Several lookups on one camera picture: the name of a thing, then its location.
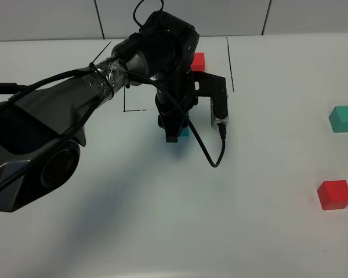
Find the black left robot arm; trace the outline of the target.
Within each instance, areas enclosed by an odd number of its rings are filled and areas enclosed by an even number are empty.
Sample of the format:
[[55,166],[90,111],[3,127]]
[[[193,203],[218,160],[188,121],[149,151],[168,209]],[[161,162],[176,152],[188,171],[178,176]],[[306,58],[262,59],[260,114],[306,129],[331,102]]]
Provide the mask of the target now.
[[0,212],[13,212],[51,193],[74,174],[91,114],[136,75],[163,82],[185,73],[199,35],[163,11],[119,43],[101,63],[90,63],[29,86],[0,83]]

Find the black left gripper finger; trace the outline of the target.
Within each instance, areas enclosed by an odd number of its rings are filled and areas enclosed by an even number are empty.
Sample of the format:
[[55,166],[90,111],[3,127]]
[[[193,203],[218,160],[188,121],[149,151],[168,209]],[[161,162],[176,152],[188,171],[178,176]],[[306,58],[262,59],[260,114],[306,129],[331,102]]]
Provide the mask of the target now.
[[183,119],[181,115],[158,115],[158,125],[165,130],[166,142],[178,142],[178,133]]

